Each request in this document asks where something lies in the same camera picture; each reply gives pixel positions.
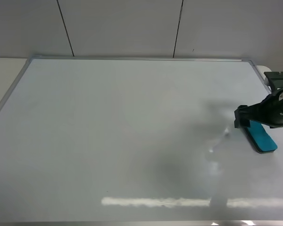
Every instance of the whiteboard frame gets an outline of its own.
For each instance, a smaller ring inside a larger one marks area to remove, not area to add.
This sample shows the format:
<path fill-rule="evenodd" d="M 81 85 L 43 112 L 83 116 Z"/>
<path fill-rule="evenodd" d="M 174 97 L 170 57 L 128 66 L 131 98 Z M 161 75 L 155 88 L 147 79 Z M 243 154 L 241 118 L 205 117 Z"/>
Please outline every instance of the whiteboard frame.
<path fill-rule="evenodd" d="M 10 85 L 3 98 L 0 100 L 0 111 L 7 102 L 8 98 L 14 91 L 15 87 L 21 80 L 22 76 L 26 72 L 30 63 L 34 59 L 48 59 L 48 60 L 158 60 L 158 61 L 227 61 L 227 62 L 248 62 L 253 68 L 256 75 L 259 77 L 262 85 L 265 87 L 268 93 L 271 93 L 270 88 L 264 84 L 264 80 L 254 62 L 251 59 L 210 59 L 210 58 L 138 58 L 138 57 L 79 57 L 79 56 L 32 56 L 27 59 L 23 68 Z"/>

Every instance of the whiteboard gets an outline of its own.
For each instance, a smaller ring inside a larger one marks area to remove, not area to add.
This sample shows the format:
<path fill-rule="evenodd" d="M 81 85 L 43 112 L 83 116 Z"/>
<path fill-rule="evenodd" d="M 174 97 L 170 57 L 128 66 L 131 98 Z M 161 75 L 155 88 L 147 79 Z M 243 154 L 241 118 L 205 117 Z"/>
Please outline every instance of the whiteboard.
<path fill-rule="evenodd" d="M 233 128 L 249 62 L 34 59 L 0 111 L 0 222 L 283 220 L 283 128 Z"/>

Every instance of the blue eraser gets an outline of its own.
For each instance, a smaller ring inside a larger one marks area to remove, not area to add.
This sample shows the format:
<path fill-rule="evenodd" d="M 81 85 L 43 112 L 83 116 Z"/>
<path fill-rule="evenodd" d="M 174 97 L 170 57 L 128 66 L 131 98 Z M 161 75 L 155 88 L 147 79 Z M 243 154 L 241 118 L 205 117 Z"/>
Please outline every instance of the blue eraser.
<path fill-rule="evenodd" d="M 257 152 L 274 152 L 278 148 L 277 144 L 266 133 L 261 123 L 250 121 L 250 127 L 244 127 L 244 131 Z"/>

